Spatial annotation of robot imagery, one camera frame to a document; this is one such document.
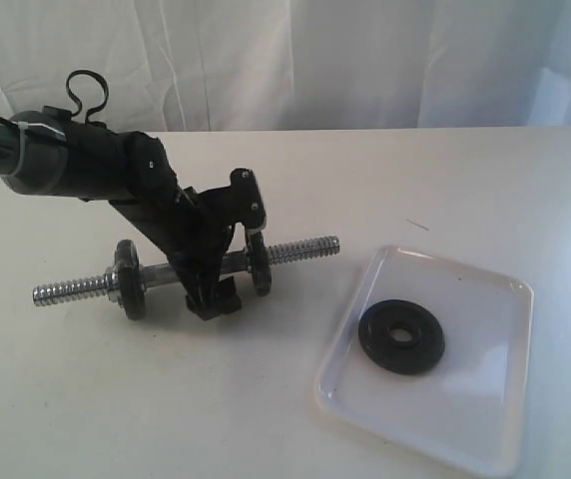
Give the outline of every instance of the white tabletop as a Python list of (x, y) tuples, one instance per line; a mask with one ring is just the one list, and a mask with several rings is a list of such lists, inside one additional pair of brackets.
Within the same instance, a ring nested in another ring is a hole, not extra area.
[(101, 273), (120, 239), (145, 264), (163, 257), (107, 204), (0, 182), (0, 478), (461, 477), (313, 400), (360, 276), (389, 243), (532, 286), (518, 475), (571, 477), (571, 128), (159, 137), (183, 186), (253, 168), (268, 242), (336, 234), (341, 253), (276, 266), (265, 298), (239, 277), (243, 310), (209, 322), (176, 285), (148, 293), (140, 322), (106, 298), (36, 308), (34, 285)]

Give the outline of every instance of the robotic arm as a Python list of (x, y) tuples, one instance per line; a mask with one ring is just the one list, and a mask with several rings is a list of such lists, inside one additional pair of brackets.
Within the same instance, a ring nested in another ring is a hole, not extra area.
[[(69, 82), (77, 75), (92, 76), (105, 93), (85, 123), (73, 120), (81, 102)], [(234, 279), (220, 276), (235, 226), (242, 224), (257, 292), (268, 294), (272, 280), (262, 235), (266, 210), (254, 173), (236, 169), (228, 186), (201, 193), (182, 189), (159, 140), (142, 132), (117, 134), (90, 121), (108, 101), (101, 76), (76, 71), (66, 86), (76, 113), (47, 106), (10, 121), (0, 118), (0, 176), (6, 185), (22, 195), (108, 201), (166, 255), (186, 289), (188, 308), (201, 319), (241, 308)]]

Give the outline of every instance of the black loop handle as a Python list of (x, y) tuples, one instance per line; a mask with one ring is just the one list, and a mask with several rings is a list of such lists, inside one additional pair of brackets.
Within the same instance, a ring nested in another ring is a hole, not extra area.
[(108, 103), (108, 82), (106, 81), (106, 79), (104, 77), (102, 77), (99, 73), (97, 72), (93, 72), (92, 70), (75, 70), (74, 72), (72, 72), (68, 78), (66, 79), (66, 93), (68, 93), (68, 96), (70, 97), (70, 99), (73, 101), (73, 103), (75, 103), (75, 105), (77, 106), (77, 110), (73, 113), (73, 118), (76, 117), (77, 115), (79, 115), (82, 111), (82, 101), (79, 99), (79, 97), (77, 95), (75, 95), (73, 93), (73, 91), (70, 89), (70, 81), (75, 78), (78, 77), (80, 75), (85, 75), (87, 77), (91, 77), (93, 80), (95, 80), (97, 83), (99, 83), (99, 86), (102, 87), (102, 90), (104, 92), (104, 101), (93, 108), (89, 108), (88, 111), (86, 112), (86, 123), (97, 123), (97, 122), (91, 122), (90, 121), (90, 116), (91, 115), (95, 115), (96, 113), (101, 112), (104, 108), (106, 108), (106, 104)]

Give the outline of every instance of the transparent tray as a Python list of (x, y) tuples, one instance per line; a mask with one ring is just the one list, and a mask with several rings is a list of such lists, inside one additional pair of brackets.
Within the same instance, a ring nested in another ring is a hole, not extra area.
[[(445, 352), (421, 375), (394, 374), (361, 349), (373, 304), (405, 299), (440, 322)], [(518, 279), (398, 246), (380, 249), (315, 384), (327, 412), (387, 440), (485, 477), (514, 473), (533, 293)]]

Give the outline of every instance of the white curtain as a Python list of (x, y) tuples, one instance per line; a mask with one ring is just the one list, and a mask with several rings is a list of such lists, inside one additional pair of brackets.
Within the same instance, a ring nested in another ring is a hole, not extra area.
[(0, 0), (1, 115), (78, 68), (118, 131), (571, 125), (571, 0)]

